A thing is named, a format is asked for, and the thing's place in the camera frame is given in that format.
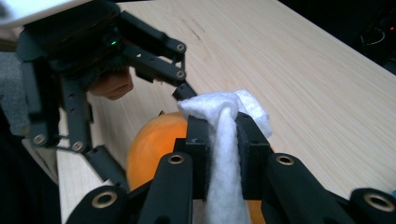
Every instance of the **white cloth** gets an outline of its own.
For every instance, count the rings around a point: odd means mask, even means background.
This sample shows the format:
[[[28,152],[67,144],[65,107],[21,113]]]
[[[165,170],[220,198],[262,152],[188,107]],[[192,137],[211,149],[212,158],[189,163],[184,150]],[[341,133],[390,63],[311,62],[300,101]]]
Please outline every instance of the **white cloth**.
[[[238,111],[249,114],[269,137],[268,114],[245,90],[202,94],[177,105],[185,118],[192,115],[209,124],[212,163],[205,223],[250,223],[248,205],[242,198],[235,119]]]

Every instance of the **white towel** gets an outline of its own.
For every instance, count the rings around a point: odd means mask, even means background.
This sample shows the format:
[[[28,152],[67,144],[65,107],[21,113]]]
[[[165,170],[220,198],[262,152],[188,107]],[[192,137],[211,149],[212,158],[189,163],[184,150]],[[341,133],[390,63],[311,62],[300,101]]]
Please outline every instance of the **white towel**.
[[[248,205],[242,198],[235,119],[238,111],[249,114],[269,137],[268,114],[245,90],[202,94],[177,105],[185,118],[192,115],[209,124],[212,163],[205,223],[250,223]]]

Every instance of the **screw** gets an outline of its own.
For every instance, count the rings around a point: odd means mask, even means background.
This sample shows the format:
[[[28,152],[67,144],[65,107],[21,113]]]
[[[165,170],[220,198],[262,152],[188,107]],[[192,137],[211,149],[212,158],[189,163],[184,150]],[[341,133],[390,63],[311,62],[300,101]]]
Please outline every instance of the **screw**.
[[[38,144],[43,143],[45,140],[46,140],[46,135],[40,133],[33,139],[33,143],[38,145]]]
[[[183,44],[177,45],[177,50],[178,51],[182,51],[182,50],[184,50],[184,48],[186,48],[186,47]]]
[[[73,150],[75,150],[75,151],[79,151],[80,149],[82,149],[82,146],[83,146],[84,144],[82,144],[82,142],[76,142],[73,146],[72,146],[72,149]]]
[[[184,77],[184,72],[183,72],[183,71],[178,71],[178,72],[176,73],[176,76],[177,76],[177,77]]]

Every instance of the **dark background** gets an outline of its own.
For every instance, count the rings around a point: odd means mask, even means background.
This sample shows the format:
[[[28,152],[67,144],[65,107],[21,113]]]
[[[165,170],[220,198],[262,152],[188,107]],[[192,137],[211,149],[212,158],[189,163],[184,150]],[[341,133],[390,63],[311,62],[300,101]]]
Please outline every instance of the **dark background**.
[[[279,0],[396,75],[396,0]]]

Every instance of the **wooden table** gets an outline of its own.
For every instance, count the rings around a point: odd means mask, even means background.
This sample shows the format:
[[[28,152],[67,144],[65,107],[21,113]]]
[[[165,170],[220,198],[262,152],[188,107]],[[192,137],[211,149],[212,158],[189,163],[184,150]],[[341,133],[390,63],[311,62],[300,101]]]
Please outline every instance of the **wooden table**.
[[[396,189],[396,76],[276,0],[170,0],[120,4],[188,46],[188,81],[199,92],[250,91],[270,115],[276,152],[298,157],[322,185]],[[139,129],[176,111],[172,87],[134,77],[110,102],[91,97],[96,144],[125,165]],[[63,221],[101,185],[84,160],[58,154]]]

